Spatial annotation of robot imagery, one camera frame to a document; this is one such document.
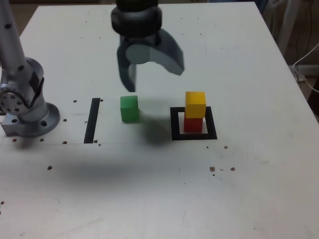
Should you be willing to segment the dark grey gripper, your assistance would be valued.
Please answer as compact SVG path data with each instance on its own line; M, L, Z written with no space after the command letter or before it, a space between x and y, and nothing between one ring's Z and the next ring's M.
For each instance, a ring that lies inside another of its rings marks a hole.
M136 91L136 64L155 62L172 74L184 72L183 51L164 29L146 37L120 34L117 59L121 82L129 92Z

